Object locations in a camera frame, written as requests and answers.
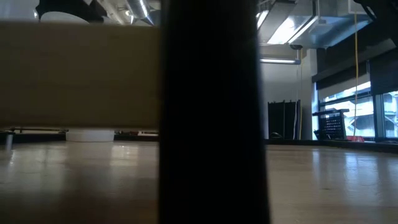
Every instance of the red object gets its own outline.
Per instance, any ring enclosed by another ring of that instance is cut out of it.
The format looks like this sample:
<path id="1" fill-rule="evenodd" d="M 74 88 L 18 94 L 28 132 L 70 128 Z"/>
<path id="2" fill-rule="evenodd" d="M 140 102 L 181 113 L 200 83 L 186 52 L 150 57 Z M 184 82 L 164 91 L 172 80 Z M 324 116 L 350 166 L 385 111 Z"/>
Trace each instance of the red object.
<path id="1" fill-rule="evenodd" d="M 355 142 L 365 142 L 362 136 L 347 136 L 347 139 Z"/>

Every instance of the ceiling light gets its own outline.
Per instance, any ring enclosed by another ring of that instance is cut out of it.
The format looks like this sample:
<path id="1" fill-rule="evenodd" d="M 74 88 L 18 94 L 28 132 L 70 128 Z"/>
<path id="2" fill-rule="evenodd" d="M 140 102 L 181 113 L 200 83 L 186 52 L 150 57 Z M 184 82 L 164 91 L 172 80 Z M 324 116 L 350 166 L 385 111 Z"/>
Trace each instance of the ceiling light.
<path id="1" fill-rule="evenodd" d="M 262 11 L 260 12 L 260 14 L 258 15 L 258 19 L 257 19 L 257 29 L 260 28 L 260 26 L 262 25 L 262 23 L 264 22 L 264 20 L 266 19 L 267 15 L 268 15 L 268 10 Z"/>
<path id="2" fill-rule="evenodd" d="M 311 25 L 318 20 L 318 16 L 315 16 L 310 20 L 310 22 L 307 23 L 302 29 L 300 29 L 289 41 L 288 43 L 292 43 L 295 41 L 298 37 L 300 37 L 308 28 L 311 27 Z"/>
<path id="3" fill-rule="evenodd" d="M 300 60 L 286 60 L 286 59 L 276 59 L 276 58 L 261 58 L 261 63 L 281 63 L 289 65 L 300 65 Z"/>

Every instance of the beige panel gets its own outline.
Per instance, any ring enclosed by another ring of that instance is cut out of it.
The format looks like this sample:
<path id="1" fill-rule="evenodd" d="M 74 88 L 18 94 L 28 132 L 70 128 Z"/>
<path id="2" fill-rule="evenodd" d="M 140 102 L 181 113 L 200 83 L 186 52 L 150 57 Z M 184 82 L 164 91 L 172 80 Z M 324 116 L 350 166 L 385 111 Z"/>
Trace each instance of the beige panel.
<path id="1" fill-rule="evenodd" d="M 0 126 L 157 127 L 153 27 L 0 23 Z"/>

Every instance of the black pole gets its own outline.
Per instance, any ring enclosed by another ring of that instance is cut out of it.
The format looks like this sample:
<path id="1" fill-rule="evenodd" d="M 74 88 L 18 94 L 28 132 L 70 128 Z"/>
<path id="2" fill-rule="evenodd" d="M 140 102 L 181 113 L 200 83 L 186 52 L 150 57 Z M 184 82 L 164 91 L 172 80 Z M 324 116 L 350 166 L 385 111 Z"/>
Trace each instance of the black pole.
<path id="1" fill-rule="evenodd" d="M 162 13 L 160 223 L 269 223 L 256 2 Z"/>
<path id="2" fill-rule="evenodd" d="M 286 130 L 286 128 L 285 128 L 285 125 L 286 125 L 286 103 L 285 103 L 285 101 L 284 101 L 283 103 L 284 103 L 284 123 L 283 123 L 283 126 L 282 126 L 282 127 L 284 127 L 284 131 L 283 131 L 282 136 L 283 136 L 283 139 L 286 139 L 286 138 L 285 138 L 285 130 Z"/>

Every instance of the ceiling duct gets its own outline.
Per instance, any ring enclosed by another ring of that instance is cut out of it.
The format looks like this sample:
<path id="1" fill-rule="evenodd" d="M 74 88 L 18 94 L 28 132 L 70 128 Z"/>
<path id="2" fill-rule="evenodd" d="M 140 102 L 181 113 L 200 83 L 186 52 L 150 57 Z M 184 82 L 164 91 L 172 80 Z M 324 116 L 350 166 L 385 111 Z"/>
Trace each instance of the ceiling duct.
<path id="1" fill-rule="evenodd" d="M 257 19 L 257 29 L 260 29 L 262 26 L 262 23 L 266 19 L 269 10 L 271 9 L 272 5 L 274 4 L 274 1 L 270 0 L 265 0 L 265 1 L 260 1 L 260 3 L 257 5 L 257 14 L 256 14 L 256 19 Z"/>
<path id="2" fill-rule="evenodd" d="M 288 18 L 290 12 L 295 7 L 295 1 L 276 0 L 267 13 L 266 19 L 259 28 L 260 43 L 266 44 L 270 41 L 273 34 Z"/>
<path id="3" fill-rule="evenodd" d="M 159 23 L 160 11 L 151 11 L 151 6 L 147 0 L 127 0 L 127 7 L 134 18 L 140 19 L 151 26 Z"/>
<path id="4" fill-rule="evenodd" d="M 127 6 L 137 19 L 145 19 L 149 16 L 150 7 L 146 0 L 127 0 Z"/>

